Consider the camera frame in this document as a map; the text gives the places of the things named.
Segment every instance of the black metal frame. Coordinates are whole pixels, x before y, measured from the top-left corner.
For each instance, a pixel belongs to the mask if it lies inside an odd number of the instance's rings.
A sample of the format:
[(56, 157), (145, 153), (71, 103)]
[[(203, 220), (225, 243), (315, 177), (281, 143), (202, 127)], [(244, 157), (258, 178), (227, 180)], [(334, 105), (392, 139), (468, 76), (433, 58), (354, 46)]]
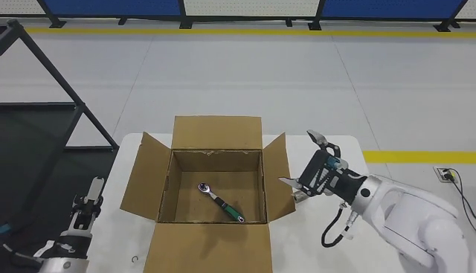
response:
[(63, 88), (63, 90), (74, 101), (76, 106), (79, 108), (78, 111), (81, 111), (81, 114), (84, 113), (84, 115), (86, 115), (86, 117), (93, 123), (93, 125), (101, 133), (101, 135), (103, 135), (103, 137), (111, 144), (112, 149), (118, 149), (118, 144), (112, 139), (111, 135), (106, 131), (104, 126), (99, 122), (99, 120), (94, 116), (94, 114), (92, 114), (89, 107), (87, 107), (83, 100), (81, 100), (80, 96), (73, 90), (73, 88), (68, 84), (68, 82), (61, 75), (61, 73), (53, 65), (53, 63), (46, 57), (43, 51), (33, 41), (31, 36), (28, 35), (23, 26), (21, 26), (16, 20), (10, 20), (8, 22), (7, 29), (0, 35), (0, 56), (17, 39), (21, 39), (23, 43), (28, 47), (28, 49), (30, 49), (33, 55), (42, 63), (42, 65), (51, 74), (51, 76), (58, 82), (58, 84)]
[[(48, 154), (45, 162), (39, 168), (38, 176), (33, 183), (25, 201), (22, 205), (22, 210), (31, 211), (36, 198), (43, 191), (50, 174), (57, 165), (61, 155), (68, 150), (89, 150), (96, 152), (117, 152), (118, 144), (112, 139), (111, 135), (102, 126), (99, 120), (92, 114), (91, 110), (81, 100), (80, 96), (73, 90), (73, 88), (66, 82), (61, 73), (54, 67), (53, 63), (45, 56), (38, 45), (31, 39), (26, 30), (16, 20), (10, 20), (7, 27), (0, 27), (0, 56), (17, 40), (21, 39), (33, 55), (42, 63), (48, 70), (51, 76), (59, 83), (59, 85), (70, 96), (73, 102), (53, 102), (53, 103), (0, 103), (0, 112), (2, 111), (19, 111), (19, 110), (34, 110), (34, 111), (54, 111), (54, 110), (68, 110), (72, 111), (71, 121), (63, 135), (58, 138), (51, 153)], [(85, 115), (101, 133), (101, 135), (109, 142), (110, 146), (94, 146), (94, 147), (67, 147), (70, 139), (80, 117)]]
[(36, 0), (40, 7), (45, 11), (46, 16), (51, 21), (50, 28), (61, 28), (66, 24), (66, 21), (60, 21), (50, 10), (50, 8), (46, 5), (44, 0)]
[(315, 17), (312, 20), (312, 23), (309, 23), (309, 30), (322, 30), (319, 21), (322, 20), (322, 12), (324, 11), (324, 5), (326, 0), (319, 0), (318, 10), (315, 12)]
[(466, 2), (468, 0), (462, 0), (460, 4), (456, 7), (452, 15), (445, 21), (441, 22), (439, 25), (435, 25), (434, 27), (439, 31), (439, 32), (450, 32), (449, 26), (451, 25), (453, 28), (460, 28), (460, 26), (456, 23), (455, 19), (458, 13), (463, 9), (465, 6)]
[(457, 22), (476, 22), (476, 19), (455, 19), (457, 14), (463, 8), (468, 0), (462, 0), (457, 9), (453, 12), (449, 19), (428, 19), (428, 18), (367, 18), (367, 17), (325, 17), (322, 16), (326, 0), (319, 0), (318, 9), (314, 16), (188, 16), (185, 11), (184, 0), (177, 0), (180, 15), (177, 16), (154, 16), (154, 15), (71, 15), (56, 14), (54, 15), (48, 8), (44, 0), (37, 0), (45, 15), (4, 15), (15, 17), (44, 17), (47, 16), (51, 20), (51, 28), (61, 28), (65, 21), (58, 18), (114, 18), (119, 19), (118, 24), (124, 25), (127, 19), (147, 19), (157, 21), (175, 21), (180, 22), (180, 29), (191, 29), (194, 22), (233, 22), (233, 21), (267, 21), (267, 20), (283, 20), (287, 27), (292, 27), (292, 21), (305, 20), (312, 21), (309, 23), (310, 30), (321, 30), (320, 21), (372, 21), (372, 22), (442, 22), (435, 25), (438, 31), (449, 31), (448, 26), (453, 25), (459, 27)]

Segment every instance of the green wrench handle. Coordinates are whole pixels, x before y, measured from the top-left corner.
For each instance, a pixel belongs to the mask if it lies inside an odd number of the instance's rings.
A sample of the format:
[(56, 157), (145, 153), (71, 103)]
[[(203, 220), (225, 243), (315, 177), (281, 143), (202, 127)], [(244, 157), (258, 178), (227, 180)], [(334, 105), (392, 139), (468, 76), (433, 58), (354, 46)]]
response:
[(236, 211), (233, 207), (231, 207), (229, 204), (225, 203), (222, 199), (219, 197), (216, 197), (213, 199), (215, 203), (217, 203), (232, 219), (234, 219), (237, 222), (245, 222), (245, 217), (241, 215), (238, 211)]

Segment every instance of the yellow floor line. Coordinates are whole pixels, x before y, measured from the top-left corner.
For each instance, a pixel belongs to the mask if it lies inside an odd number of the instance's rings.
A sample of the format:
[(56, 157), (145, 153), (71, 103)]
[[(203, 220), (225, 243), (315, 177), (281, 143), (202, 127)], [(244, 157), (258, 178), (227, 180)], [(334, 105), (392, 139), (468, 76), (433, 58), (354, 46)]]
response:
[(275, 30), (275, 29), (134, 29), (134, 28), (26, 28), (28, 33), (54, 34), (155, 34), (155, 35), (260, 35), (260, 36), (355, 36), (474, 39), (476, 32), (367, 31), (367, 30)]
[(364, 151), (370, 164), (476, 164), (476, 152)]

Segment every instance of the white table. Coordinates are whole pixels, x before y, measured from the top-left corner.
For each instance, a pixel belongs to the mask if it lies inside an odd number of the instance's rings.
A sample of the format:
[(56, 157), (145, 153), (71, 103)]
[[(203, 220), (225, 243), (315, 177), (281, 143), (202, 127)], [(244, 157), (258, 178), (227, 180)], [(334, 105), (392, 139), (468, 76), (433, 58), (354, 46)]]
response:
[[(152, 134), (166, 145), (172, 135)], [(275, 136), (264, 135), (263, 145)], [(154, 222), (120, 210), (142, 134), (127, 135), (120, 145), (103, 191), (102, 213), (92, 228), (88, 273), (142, 272), (154, 230)], [(360, 146), (354, 137), (329, 136), (341, 147), (342, 158), (357, 173), (368, 174)], [(308, 136), (286, 136), (291, 176), (297, 178), (317, 149)], [(341, 200), (316, 196), (297, 205), (296, 212), (270, 223), (273, 272), (403, 273), (394, 248), (361, 219), (351, 228), (353, 240), (342, 240), (334, 248), (321, 246), (321, 234), (332, 221)], [(342, 231), (350, 213), (344, 210), (338, 224), (327, 235), (332, 242)], [(138, 260), (131, 261), (133, 256)]]

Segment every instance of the power outlet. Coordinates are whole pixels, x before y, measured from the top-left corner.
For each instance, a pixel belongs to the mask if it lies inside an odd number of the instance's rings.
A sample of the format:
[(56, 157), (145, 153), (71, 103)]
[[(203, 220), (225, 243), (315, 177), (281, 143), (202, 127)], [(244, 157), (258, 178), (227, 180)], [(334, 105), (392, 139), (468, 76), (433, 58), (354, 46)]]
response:
[[(448, 173), (447, 167), (433, 167), (433, 169), (434, 169), (434, 172), (437, 174), (438, 180), (440, 180), (441, 183), (451, 183), (449, 179), (445, 178), (445, 174)], [(454, 183), (458, 183), (458, 178), (453, 173), (453, 171), (449, 170), (449, 172), (454, 177)]]

